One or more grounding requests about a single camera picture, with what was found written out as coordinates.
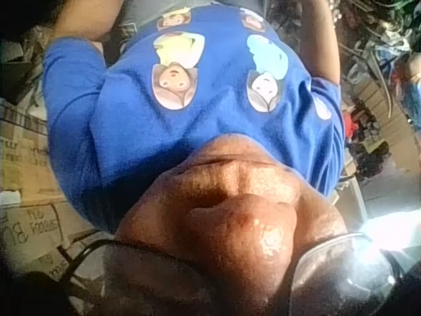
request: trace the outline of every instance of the blue sleeve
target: blue sleeve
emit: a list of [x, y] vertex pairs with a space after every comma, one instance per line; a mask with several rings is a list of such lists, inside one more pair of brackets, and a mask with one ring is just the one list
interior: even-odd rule
[[46, 52], [43, 95], [51, 166], [75, 209], [101, 228], [107, 220], [92, 211], [101, 209], [93, 205], [100, 201], [101, 178], [89, 122], [105, 71], [102, 54], [84, 39], [58, 39]]
[[328, 196], [336, 187], [344, 164], [345, 125], [341, 110], [341, 89], [323, 78], [314, 77], [310, 92], [313, 101], [323, 102], [332, 114], [329, 132], [319, 139], [317, 146], [323, 152], [320, 156], [325, 159], [319, 162], [318, 170], [314, 170], [318, 176], [317, 181], [322, 186], [319, 191]]

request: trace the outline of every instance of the cartoon character in light blue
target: cartoon character in light blue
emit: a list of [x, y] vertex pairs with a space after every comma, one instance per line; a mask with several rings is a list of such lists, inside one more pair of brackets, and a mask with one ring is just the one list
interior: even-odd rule
[[282, 81], [288, 71], [288, 56], [261, 35], [250, 35], [247, 46], [256, 64], [256, 70], [252, 70], [247, 79], [247, 96], [257, 111], [270, 112], [277, 106], [282, 93]]

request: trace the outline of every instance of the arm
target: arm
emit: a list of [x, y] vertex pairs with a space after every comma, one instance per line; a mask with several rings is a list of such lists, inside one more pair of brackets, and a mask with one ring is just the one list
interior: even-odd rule
[[339, 84], [341, 66], [332, 13], [326, 0], [301, 0], [300, 57], [313, 77]]
[[123, 0], [68, 0], [54, 27], [54, 38], [98, 41], [114, 24]]

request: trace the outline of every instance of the black eyeglass frame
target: black eyeglass frame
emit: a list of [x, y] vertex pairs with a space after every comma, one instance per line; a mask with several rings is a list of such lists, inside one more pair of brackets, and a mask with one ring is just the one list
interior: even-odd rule
[[[367, 242], [374, 243], [371, 238], [369, 238], [367, 235], [361, 233], [361, 232], [352, 232], [348, 234], [342, 234], [339, 236], [335, 236], [332, 238], [329, 238], [328, 240], [324, 240], [321, 242], [317, 242], [314, 246], [308, 247], [307, 249], [304, 249], [301, 251], [301, 254], [296, 255], [295, 258], [292, 259], [289, 268], [285, 274], [284, 280], [282, 282], [282, 285], [280, 286], [280, 290], [278, 291], [280, 295], [278, 295], [277, 302], [280, 302], [279, 305], [273, 306], [272, 311], [273, 315], [291, 315], [291, 293], [292, 293], [292, 285], [293, 285], [293, 277], [295, 276], [296, 270], [300, 264], [300, 261], [302, 261], [304, 258], [312, 255], [314, 252], [318, 251], [321, 248], [328, 247], [330, 244], [335, 244], [340, 242], [341, 240], [347, 240], [352, 238], [363, 238]], [[132, 250], [136, 251], [144, 251], [152, 253], [158, 257], [161, 257], [166, 260], [175, 261], [179, 264], [185, 265], [186, 267], [189, 267], [193, 271], [195, 271], [198, 275], [201, 275], [204, 280], [206, 280], [210, 285], [212, 284], [212, 281], [207, 277], [207, 274], [204, 273], [199, 267], [192, 264], [191, 262], [187, 262], [184, 260], [180, 260], [178, 258], [175, 258], [174, 256], [168, 255], [167, 253], [164, 253], [162, 251], [153, 249], [146, 245], [132, 245], [127, 244], [125, 242], [121, 242], [118, 240], [98, 240], [90, 245], [88, 245], [79, 255], [77, 255], [69, 264], [69, 267], [67, 268], [66, 272], [63, 274], [63, 276], [60, 279], [60, 283], [63, 284], [63, 286], [67, 287], [70, 284], [71, 278], [74, 276], [74, 273], [79, 268], [79, 266], [85, 261], [85, 259], [94, 251], [98, 250], [101, 247], [104, 246], [117, 246], [117, 247], [125, 247], [130, 248]], [[400, 285], [402, 279], [403, 279], [403, 269], [396, 260], [396, 258], [391, 254], [391, 252], [386, 250], [381, 250], [379, 248], [380, 253], [387, 259], [389, 264], [391, 265], [391, 272], [393, 275], [393, 278], [395, 279], [395, 285], [393, 288], [396, 288]], [[375, 310], [375, 312], [372, 313], [372, 315], [376, 314], [377, 311], [379, 311], [382, 306], [386, 303], [385, 302]]]

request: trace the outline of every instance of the blue t-shirt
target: blue t-shirt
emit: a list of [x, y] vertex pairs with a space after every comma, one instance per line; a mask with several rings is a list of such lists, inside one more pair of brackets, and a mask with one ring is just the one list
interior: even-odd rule
[[222, 134], [251, 137], [324, 195], [342, 170], [339, 86], [312, 78], [251, 11], [166, 14], [109, 68], [90, 42], [61, 38], [44, 69], [53, 170], [110, 232], [160, 173]]

